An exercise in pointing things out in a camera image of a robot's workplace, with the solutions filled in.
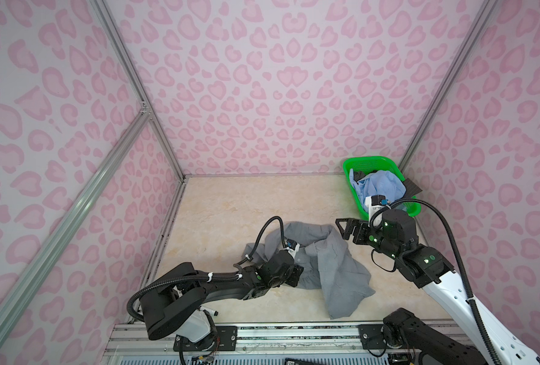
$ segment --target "black cloth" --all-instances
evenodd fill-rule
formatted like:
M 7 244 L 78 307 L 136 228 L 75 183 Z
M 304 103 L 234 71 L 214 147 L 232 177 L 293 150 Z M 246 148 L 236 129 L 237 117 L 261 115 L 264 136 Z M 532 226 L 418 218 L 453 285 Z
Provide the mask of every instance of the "black cloth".
M 420 189 L 420 186 L 416 185 L 415 182 L 413 182 L 411 179 L 405 179 L 402 181 L 402 184 L 406 187 L 406 193 L 404 196 L 402 196 L 402 199 L 404 198 L 411 198 L 412 196 L 420 193 L 422 189 Z
M 363 179 L 367 175 L 368 174 L 363 172 L 363 171 L 355 171 L 355 170 L 353 170 L 353 179 L 355 180 L 355 182 L 360 181 L 361 179 Z

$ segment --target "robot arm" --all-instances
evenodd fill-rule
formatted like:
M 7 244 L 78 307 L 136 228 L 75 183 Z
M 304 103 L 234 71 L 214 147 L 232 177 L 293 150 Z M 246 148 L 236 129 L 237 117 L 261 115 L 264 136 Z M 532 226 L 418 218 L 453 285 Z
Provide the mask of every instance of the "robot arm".
M 367 199 L 373 199 L 371 205 L 377 211 L 378 208 L 381 209 L 385 204 L 385 202 L 381 203 L 383 198 L 383 196 L 375 196 Z M 406 280 L 412 281 L 416 287 L 423 288 L 429 296 L 437 301 L 463 329 L 481 352 L 486 362 L 493 364 L 485 340 L 481 336 L 479 323 L 473 315 L 469 303 L 470 298 L 467 298 L 465 294 L 466 291 L 461 275 L 455 272 L 453 265 L 438 250 L 418 242 L 415 220 L 408 216 L 407 213 L 398 209 L 387 209 L 378 215 L 381 217 L 381 228 L 373 228 L 369 221 L 353 218 L 337 219 L 336 225 L 344 239 L 353 236 L 353 243 L 372 246 L 375 251 L 393 259 L 394 269 L 397 269 Z M 345 228 L 341 226 L 341 222 L 347 223 Z M 476 297 L 473 296 L 472 299 L 482 319 L 480 325 L 484 325 L 488 340 L 493 344 L 501 364 L 540 364 L 540 358 L 534 350 L 524 345 L 509 332 Z M 451 364 L 479 363 L 478 360 L 462 362 L 464 361 L 462 354 L 467 352 L 461 349 L 460 356 L 456 356 L 455 354 L 458 352 L 455 353 L 454 343 L 452 343 L 452 346 L 446 346 L 439 342 L 430 342 L 429 333 L 424 334 L 421 329 L 413 326 L 413 319 L 419 321 L 418 318 L 413 317 L 413 314 L 406 310 L 403 311 L 409 313 L 412 317 L 406 315 L 405 312 L 398 314 L 398 311 L 384 319 L 384 327 L 388 325 L 389 330 L 395 328 L 395 331 L 388 331 L 389 334 L 395 333 L 399 335 L 403 333 L 404 340 L 408 340 L 413 346 L 420 346 L 420 349 L 439 361 L 450 359 L 449 363 Z M 398 320 L 398 318 L 402 319 L 404 317 L 410 318 L 410 320 Z M 410 326 L 410 330 L 407 331 L 405 326 Z M 390 343 L 394 339 L 388 338 L 387 341 Z
M 416 223 L 412 217 L 396 209 L 383 209 L 383 213 L 379 211 L 386 204 L 383 196 L 368 199 L 372 199 L 371 222 L 353 218 L 337 219 L 335 223 L 341 236 L 346 240 L 353 236 L 354 244 L 372 246 L 374 251 L 393 259 L 394 270 L 440 303 L 479 350 L 455 343 L 428 328 L 403 308 L 384 318 L 382 332 L 388 346 L 408 342 L 445 364 L 497 365 L 498 361 L 506 365 L 540 364 L 536 352 L 509 332 L 483 303 L 472 294 L 467 297 L 463 280 L 449 260 L 434 248 L 418 242 Z M 266 223 L 256 242 L 275 218 Z M 373 221 L 378 221 L 377 218 L 381 225 L 374 227 Z M 347 223 L 345 228 L 341 226 L 343 222 Z M 176 332 L 195 343 L 197 349 L 206 350 L 212 346 L 217 332 L 208 312 L 200 310 L 202 304 L 227 298 L 248 300 L 263 296 L 270 288 L 284 283 L 293 287 L 298 284 L 303 268 L 294 263 L 294 255 L 299 246 L 284 237 L 282 241 L 284 249 L 267 263 L 242 269 L 240 264 L 245 262 L 244 259 L 236 264 L 239 269 L 237 273 L 207 273 L 195 270 L 189 262 L 182 263 L 135 293 L 128 301 L 128 312 L 135 319 L 145 322 L 150 340 Z M 133 308 L 137 299 L 140 299 L 144 316 Z M 478 316 L 474 315 L 473 305 L 478 308 Z M 479 330 L 483 325 L 486 329 L 485 339 Z M 493 357 L 487 349 L 487 342 L 495 349 Z
M 195 270 L 190 262 L 178 265 L 140 296 L 148 338 L 157 340 L 176 332 L 208 348 L 215 337 L 215 325 L 210 315 L 200 310 L 201 305 L 229 298 L 258 298 L 281 284 L 295 287 L 303 268 L 294 263 L 290 251 L 290 247 L 281 250 L 263 265 L 247 266 L 238 273 L 206 273 Z

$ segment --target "light blue shirt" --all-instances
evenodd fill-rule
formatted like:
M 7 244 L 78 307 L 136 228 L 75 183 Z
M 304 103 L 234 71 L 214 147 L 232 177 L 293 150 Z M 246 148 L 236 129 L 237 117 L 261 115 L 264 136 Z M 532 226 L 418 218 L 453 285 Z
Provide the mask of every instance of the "light blue shirt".
M 365 198 L 368 196 L 383 195 L 388 202 L 392 203 L 402 198 L 406 193 L 406 187 L 402 184 L 402 181 L 391 171 L 379 170 L 372 172 L 356 182 L 353 177 L 353 169 L 351 169 L 349 171 L 349 181 L 351 186 L 355 188 L 357 197 L 365 211 L 368 210 L 364 203 Z

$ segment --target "gray cloth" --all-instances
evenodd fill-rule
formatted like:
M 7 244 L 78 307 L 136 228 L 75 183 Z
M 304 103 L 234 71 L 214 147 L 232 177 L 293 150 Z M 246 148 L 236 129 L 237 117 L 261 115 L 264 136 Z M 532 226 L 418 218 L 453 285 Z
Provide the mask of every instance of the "gray cloth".
M 284 236 L 301 245 L 295 257 L 304 268 L 297 288 L 321 289 L 331 319 L 350 316 L 363 300 L 375 294 L 369 286 L 371 274 L 351 257 L 347 242 L 335 226 L 291 222 L 284 226 Z M 267 262 L 282 248 L 280 230 L 270 232 L 259 244 L 253 262 Z M 253 244 L 247 244 L 244 255 Z

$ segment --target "aluminum frame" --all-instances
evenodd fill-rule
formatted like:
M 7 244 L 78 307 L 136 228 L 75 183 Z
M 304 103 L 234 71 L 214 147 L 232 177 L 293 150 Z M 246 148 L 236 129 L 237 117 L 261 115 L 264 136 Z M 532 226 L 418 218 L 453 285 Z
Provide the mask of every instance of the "aluminum frame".
M 176 217 L 177 212 L 179 211 L 180 202 L 183 199 L 183 194 L 185 193 L 187 180 L 188 179 L 185 179 L 185 182 L 179 184 L 179 186 L 176 188 L 175 196 L 172 200 L 171 207 L 166 213 L 159 238 L 157 240 L 157 243 L 154 245 L 154 249 L 152 249 L 152 253 L 150 254 L 150 259 L 147 263 L 147 269 L 144 272 L 144 276 L 142 277 L 142 281 L 140 282 L 139 288 L 143 288 L 149 283 L 156 280 L 158 266 L 160 265 L 162 255 L 164 254 L 166 243 L 168 242 L 168 239 L 171 236 L 172 227 L 174 226 L 174 223 L 175 223 L 175 217 Z M 138 310 L 139 307 L 140 307 L 139 301 L 134 303 L 135 310 Z M 124 323 L 128 323 L 128 324 L 132 324 L 134 322 L 135 322 L 135 319 L 132 318 L 132 316 L 130 316 L 129 314 L 126 316 L 126 320 L 124 321 Z
M 500 3 L 501 0 L 485 0 L 481 5 L 481 9 L 477 13 L 475 19 L 472 21 L 472 25 L 467 32 L 467 35 L 464 37 L 464 40 L 455 55 L 455 59 L 450 64 L 450 68 L 442 79 L 438 91 L 436 94 L 434 94 L 430 106 L 426 110 L 426 113 L 424 113 L 418 129 L 410 140 L 408 148 L 406 148 L 406 152 L 404 153 L 404 156 L 402 156 L 402 160 L 399 162 L 398 168 L 402 173 L 405 172 L 405 168 L 408 166 L 410 159 L 418 149 L 424 134 L 434 121 L 438 108 L 440 108 L 441 104 L 444 102 L 444 100 L 446 100 L 452 86 L 456 83 L 456 80 L 463 70 L 464 65 L 474 51 L 475 46 L 478 44 L 481 36 L 483 36 L 487 25 L 491 21 L 493 15 L 496 13 L 495 10 Z
M 160 143 L 162 149 L 165 152 L 166 158 L 173 167 L 177 177 L 180 181 L 185 179 L 182 169 L 180 168 L 179 161 L 177 160 L 175 153 L 172 149 L 171 143 L 166 137 L 164 129 L 162 128 L 162 123 L 158 119 L 156 113 L 154 113 L 154 108 L 148 97 L 148 93 L 144 89 L 142 80 L 134 67 L 134 62 L 128 53 L 126 45 L 124 44 L 123 38 L 118 31 L 116 21 L 113 17 L 112 11 L 109 6 L 106 4 L 105 0 L 89 0 L 93 10 L 95 11 L 99 23 L 102 25 L 107 38 L 110 40 L 114 51 L 118 57 L 118 60 L 122 64 L 124 72 L 130 80 L 130 86 L 134 89 L 138 101 L 142 104 L 142 111 L 150 114 L 153 118 L 150 120 L 154 131 L 156 132 L 158 142 Z
M 217 324 L 237 326 L 237 346 L 224 354 L 277 353 L 365 353 L 359 338 L 358 325 L 382 324 L 382 321 L 356 322 L 275 322 Z M 424 323 L 464 345 L 471 340 L 451 319 L 424 320 Z M 148 340 L 144 324 L 116 325 L 107 343 L 102 363 L 122 356 L 158 356 L 170 354 L 175 334 L 161 340 Z M 405 349 L 387 349 L 402 353 Z
M 148 121 L 148 114 L 139 113 L 136 116 L 0 304 L 0 347 L 47 279 L 51 269 L 75 236 Z

